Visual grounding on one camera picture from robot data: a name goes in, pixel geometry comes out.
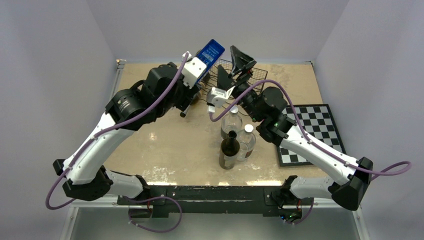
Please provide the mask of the black wire wine rack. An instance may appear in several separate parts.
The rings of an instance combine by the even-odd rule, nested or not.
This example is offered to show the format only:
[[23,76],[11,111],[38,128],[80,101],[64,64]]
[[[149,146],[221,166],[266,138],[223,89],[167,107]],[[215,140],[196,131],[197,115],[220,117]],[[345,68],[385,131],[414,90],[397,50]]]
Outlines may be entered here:
[[[232,77],[232,80],[225,79],[228,77],[228,74],[224,74],[224,70],[228,74],[232,70],[232,62],[230,60],[224,60],[220,58],[211,69],[205,74],[205,76],[200,80],[201,91],[199,95],[199,100],[205,103],[208,102],[207,97],[208,93],[212,88],[229,90],[231,87],[237,85],[237,80],[240,76],[240,73],[237,73]],[[268,71],[263,68],[258,68],[254,66],[250,70],[251,76],[246,82],[251,86],[257,83],[260,80],[265,80],[268,76]]]

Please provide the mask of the blue square glass bottle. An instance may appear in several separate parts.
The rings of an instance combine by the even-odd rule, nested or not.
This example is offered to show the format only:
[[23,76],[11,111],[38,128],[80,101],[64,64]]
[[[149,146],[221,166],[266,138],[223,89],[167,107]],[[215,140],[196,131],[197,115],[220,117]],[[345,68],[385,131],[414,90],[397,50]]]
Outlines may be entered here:
[[220,59],[225,52],[225,48],[215,39],[211,39],[201,50],[196,53],[196,57],[206,64],[205,70],[198,77],[197,83],[206,75],[212,66]]

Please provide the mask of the clear glass bottle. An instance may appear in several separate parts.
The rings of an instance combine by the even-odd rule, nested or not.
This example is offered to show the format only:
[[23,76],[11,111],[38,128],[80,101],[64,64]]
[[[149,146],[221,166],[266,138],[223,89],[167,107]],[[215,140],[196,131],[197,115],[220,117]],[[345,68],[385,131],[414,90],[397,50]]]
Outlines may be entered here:
[[200,56],[189,56],[181,74],[183,78],[183,96],[178,105],[180,117],[185,118],[192,105],[196,104],[206,90],[210,81],[208,65]]

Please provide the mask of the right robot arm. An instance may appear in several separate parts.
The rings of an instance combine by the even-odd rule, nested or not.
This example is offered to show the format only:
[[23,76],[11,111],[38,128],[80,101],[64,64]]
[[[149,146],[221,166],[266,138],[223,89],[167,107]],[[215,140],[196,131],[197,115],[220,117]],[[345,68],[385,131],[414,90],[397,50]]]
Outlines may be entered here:
[[294,152],[319,167],[327,177],[289,176],[281,187],[283,204],[295,204],[300,199],[332,199],[339,206],[356,211],[369,187],[373,162],[366,157],[356,159],[345,155],[315,138],[302,127],[298,115],[288,117],[283,110],[293,103],[282,86],[265,88],[260,94],[248,80],[257,63],[251,56],[230,46],[230,73],[218,69],[218,86],[231,91],[232,105],[239,105],[258,122],[256,130],[268,143]]

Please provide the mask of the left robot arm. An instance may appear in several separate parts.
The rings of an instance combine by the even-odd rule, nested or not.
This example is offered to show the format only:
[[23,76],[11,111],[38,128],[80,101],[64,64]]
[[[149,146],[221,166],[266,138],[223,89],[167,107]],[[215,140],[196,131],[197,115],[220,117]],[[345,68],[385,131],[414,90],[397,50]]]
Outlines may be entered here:
[[172,62],[161,64],[145,79],[118,91],[78,150],[67,159],[54,161],[56,174],[64,179],[65,195],[84,201],[117,195],[138,205],[146,203],[149,191],[141,176],[107,169],[104,163],[142,126],[155,122],[171,108],[185,111],[199,92],[198,82],[206,68],[198,59],[179,67]]

